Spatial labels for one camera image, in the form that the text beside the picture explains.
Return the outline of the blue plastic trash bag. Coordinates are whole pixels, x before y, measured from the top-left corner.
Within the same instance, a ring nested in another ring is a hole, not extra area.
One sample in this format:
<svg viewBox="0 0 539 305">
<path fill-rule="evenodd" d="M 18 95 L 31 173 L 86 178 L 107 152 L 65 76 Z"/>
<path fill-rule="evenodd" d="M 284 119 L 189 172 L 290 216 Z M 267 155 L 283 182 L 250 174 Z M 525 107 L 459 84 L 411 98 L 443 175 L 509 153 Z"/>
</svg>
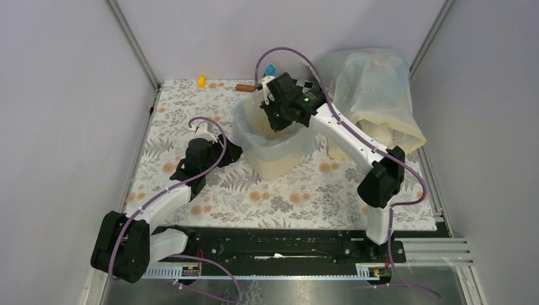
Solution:
<svg viewBox="0 0 539 305">
<path fill-rule="evenodd" d="M 251 93 L 233 108 L 233 140 L 243 151 L 261 161 L 277 161 L 292 155 L 308 155 L 315 150 L 315 132 L 299 123 L 284 130 L 271 129 L 261 109 L 263 93 Z"/>
</svg>

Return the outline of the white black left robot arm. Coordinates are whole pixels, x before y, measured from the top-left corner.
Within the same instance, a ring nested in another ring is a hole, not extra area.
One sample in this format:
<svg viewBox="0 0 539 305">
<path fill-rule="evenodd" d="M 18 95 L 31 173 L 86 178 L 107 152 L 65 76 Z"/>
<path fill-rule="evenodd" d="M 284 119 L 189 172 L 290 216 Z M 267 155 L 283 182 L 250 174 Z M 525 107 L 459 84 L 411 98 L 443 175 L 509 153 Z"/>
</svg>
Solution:
<svg viewBox="0 0 539 305">
<path fill-rule="evenodd" d="M 90 258 L 90 265 L 110 277 L 135 283 L 151 263 L 175 254 L 190 261 L 197 253 L 187 232 L 173 227 L 159 229 L 175 209 L 189 203 L 206 185 L 205 177 L 215 168 L 239 160 L 242 148 L 225 136 L 216 141 L 195 138 L 171 175 L 172 185 L 129 212 L 107 213 Z"/>
</svg>

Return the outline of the beige plastic trash bin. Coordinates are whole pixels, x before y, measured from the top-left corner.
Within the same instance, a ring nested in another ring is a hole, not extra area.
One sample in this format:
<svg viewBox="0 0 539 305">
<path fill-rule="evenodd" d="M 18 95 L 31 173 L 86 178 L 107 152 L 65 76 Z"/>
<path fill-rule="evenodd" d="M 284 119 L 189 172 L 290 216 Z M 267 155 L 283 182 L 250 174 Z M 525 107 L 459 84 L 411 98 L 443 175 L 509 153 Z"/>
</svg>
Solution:
<svg viewBox="0 0 539 305">
<path fill-rule="evenodd" d="M 248 115 L 243 150 L 255 172 L 264 180 L 273 180 L 299 164 L 300 144 L 288 147 L 301 127 L 294 123 L 288 128 L 274 132 L 265 113 Z"/>
</svg>

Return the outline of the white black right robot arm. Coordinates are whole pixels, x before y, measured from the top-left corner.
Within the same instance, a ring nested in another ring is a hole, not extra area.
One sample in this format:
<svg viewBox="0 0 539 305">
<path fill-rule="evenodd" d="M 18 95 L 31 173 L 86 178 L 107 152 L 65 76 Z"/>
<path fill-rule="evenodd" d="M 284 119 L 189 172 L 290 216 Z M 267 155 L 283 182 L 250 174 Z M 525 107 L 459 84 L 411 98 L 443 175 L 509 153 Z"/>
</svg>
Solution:
<svg viewBox="0 0 539 305">
<path fill-rule="evenodd" d="M 321 89 L 313 86 L 304 90 L 288 73 L 266 76 L 258 87 L 264 94 L 261 109 L 272 130 L 282 131 L 298 123 L 321 133 L 365 173 L 357 187 L 359 197 L 368 206 L 366 236 L 370 240 L 364 252 L 368 259 L 382 261 L 390 253 L 390 202 L 404 180 L 403 150 L 390 149 L 365 135 L 327 102 Z"/>
</svg>

